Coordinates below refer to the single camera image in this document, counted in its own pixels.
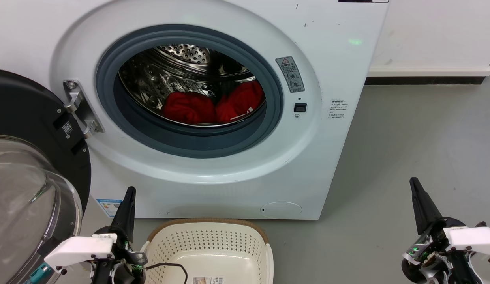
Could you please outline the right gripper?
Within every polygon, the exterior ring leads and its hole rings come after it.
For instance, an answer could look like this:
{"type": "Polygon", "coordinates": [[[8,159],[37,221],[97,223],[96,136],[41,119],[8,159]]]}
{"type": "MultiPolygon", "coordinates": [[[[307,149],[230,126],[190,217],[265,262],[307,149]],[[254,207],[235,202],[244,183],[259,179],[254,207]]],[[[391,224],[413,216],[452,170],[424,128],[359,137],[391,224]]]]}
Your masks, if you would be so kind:
{"type": "Polygon", "coordinates": [[[466,225],[456,218],[442,217],[417,177],[410,178],[410,188],[419,237],[404,253],[404,264],[424,265],[431,255],[444,252],[448,246],[444,229],[465,228],[466,225]]]}

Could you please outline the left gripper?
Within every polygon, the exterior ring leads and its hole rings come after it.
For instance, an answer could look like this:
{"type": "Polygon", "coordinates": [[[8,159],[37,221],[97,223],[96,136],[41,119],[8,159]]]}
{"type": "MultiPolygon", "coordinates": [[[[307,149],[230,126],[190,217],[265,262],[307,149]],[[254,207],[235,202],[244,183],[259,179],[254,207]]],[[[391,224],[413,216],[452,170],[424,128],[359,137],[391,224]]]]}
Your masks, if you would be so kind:
{"type": "Polygon", "coordinates": [[[120,206],[117,209],[112,226],[116,228],[101,228],[92,237],[111,239],[111,253],[116,260],[124,260],[131,265],[146,266],[146,253],[133,249],[133,228],[136,213],[136,188],[128,187],[120,206]]]}

